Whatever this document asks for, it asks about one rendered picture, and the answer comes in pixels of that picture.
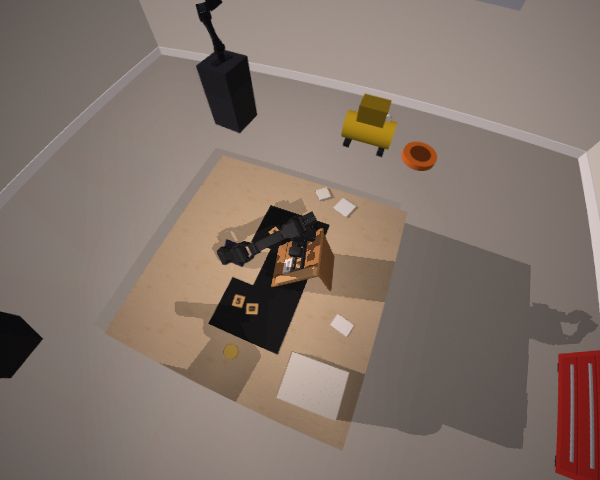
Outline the yellow flat disc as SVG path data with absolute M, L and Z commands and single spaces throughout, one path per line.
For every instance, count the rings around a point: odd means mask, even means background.
M 227 345 L 224 349 L 224 356 L 227 359 L 235 359 L 238 354 L 238 348 L 234 344 Z

